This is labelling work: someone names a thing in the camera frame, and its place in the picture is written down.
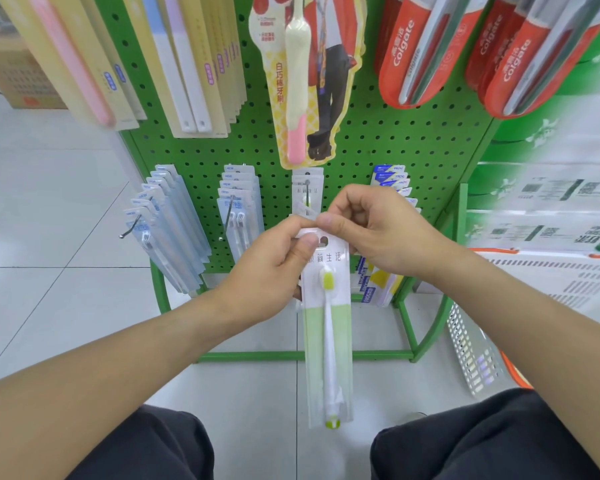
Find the dark pants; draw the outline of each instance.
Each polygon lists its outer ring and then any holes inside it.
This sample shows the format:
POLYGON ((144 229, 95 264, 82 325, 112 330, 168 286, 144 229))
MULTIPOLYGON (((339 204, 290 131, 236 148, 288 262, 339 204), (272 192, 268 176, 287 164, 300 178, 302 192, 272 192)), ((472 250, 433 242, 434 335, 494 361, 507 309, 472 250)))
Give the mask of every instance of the dark pants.
MULTIPOLYGON (((373 480, 600 480, 540 396, 521 389, 385 429, 370 459, 373 480)), ((195 416, 142 406, 68 478, 211 480, 213 468, 213 448, 195 416)))
POLYGON ((336 124, 344 108, 344 98, 347 92, 347 80, 351 62, 342 45, 334 45, 326 50, 326 70, 324 88, 320 93, 320 67, 318 67, 318 113, 320 129, 306 137, 309 149, 326 146, 331 137, 331 130, 336 124))

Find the metal hook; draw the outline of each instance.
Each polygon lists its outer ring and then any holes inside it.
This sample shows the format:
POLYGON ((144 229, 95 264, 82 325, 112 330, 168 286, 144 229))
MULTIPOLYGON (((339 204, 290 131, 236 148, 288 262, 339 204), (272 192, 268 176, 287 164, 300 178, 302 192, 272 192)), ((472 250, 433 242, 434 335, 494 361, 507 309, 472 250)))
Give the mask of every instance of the metal hook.
POLYGON ((136 227, 136 224, 138 224, 138 221, 140 220, 140 217, 142 217, 142 214, 138 214, 138 217, 136 217, 136 220, 134 221, 133 224, 131 224, 131 227, 129 227, 129 230, 120 234, 118 237, 120 239, 124 239, 126 236, 128 236, 129 234, 131 234, 134 231, 134 227, 136 227))
POLYGON ((226 220, 224 221, 224 233, 226 234, 227 227, 229 226, 229 217, 231 217, 231 209, 233 207, 233 199, 235 195, 231 195, 231 201, 229 201, 229 210, 226 212, 226 220))

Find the white tiled floor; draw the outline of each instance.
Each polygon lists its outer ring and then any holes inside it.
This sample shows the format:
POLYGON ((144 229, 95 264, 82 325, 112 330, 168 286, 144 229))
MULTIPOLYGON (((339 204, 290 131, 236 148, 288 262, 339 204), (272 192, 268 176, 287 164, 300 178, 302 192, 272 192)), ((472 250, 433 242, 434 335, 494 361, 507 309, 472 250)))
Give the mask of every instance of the white tiled floor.
MULTIPOLYGON (((0 96, 0 378, 158 314, 145 254, 118 238, 132 194, 106 135, 0 96)), ((437 304, 409 298, 419 338, 437 304)), ((217 350, 302 349, 301 331, 291 304, 217 350)), ((406 344, 392 310, 355 305, 353 331, 355 349, 406 344)), ((356 420, 337 432, 307 428, 304 373, 292 362, 192 365, 149 402, 204 421, 218 478, 277 480, 368 478, 380 429, 472 401, 446 333, 417 364, 356 362, 356 420)))

